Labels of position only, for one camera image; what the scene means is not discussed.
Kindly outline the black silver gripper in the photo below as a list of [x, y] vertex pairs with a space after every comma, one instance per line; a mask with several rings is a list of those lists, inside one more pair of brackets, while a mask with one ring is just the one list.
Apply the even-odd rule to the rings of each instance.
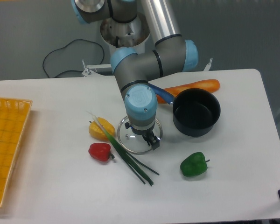
[[148, 126], [132, 125], [130, 121], [125, 123], [125, 128], [131, 128], [134, 134], [141, 135], [147, 142], [147, 145], [151, 146], [152, 150], [156, 150], [160, 146], [160, 139], [153, 132], [154, 126], [154, 122], [149, 124]]

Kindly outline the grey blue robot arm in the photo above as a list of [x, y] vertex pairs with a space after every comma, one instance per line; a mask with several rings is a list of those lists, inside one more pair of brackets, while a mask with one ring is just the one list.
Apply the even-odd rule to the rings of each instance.
[[144, 0], [142, 6], [155, 49], [138, 54], [134, 48], [120, 47], [112, 54], [110, 64], [132, 131], [156, 149], [160, 145], [153, 132], [157, 99], [148, 82], [190, 71], [198, 63], [198, 51], [180, 34], [169, 1]]

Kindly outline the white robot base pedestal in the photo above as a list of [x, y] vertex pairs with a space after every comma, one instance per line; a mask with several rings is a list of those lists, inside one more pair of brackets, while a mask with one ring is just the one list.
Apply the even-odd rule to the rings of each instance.
[[102, 39], [109, 47], [110, 54], [122, 47], [132, 47], [138, 54], [145, 52], [146, 41], [150, 37], [147, 20], [142, 13], [129, 23], [119, 23], [108, 18], [100, 25]]

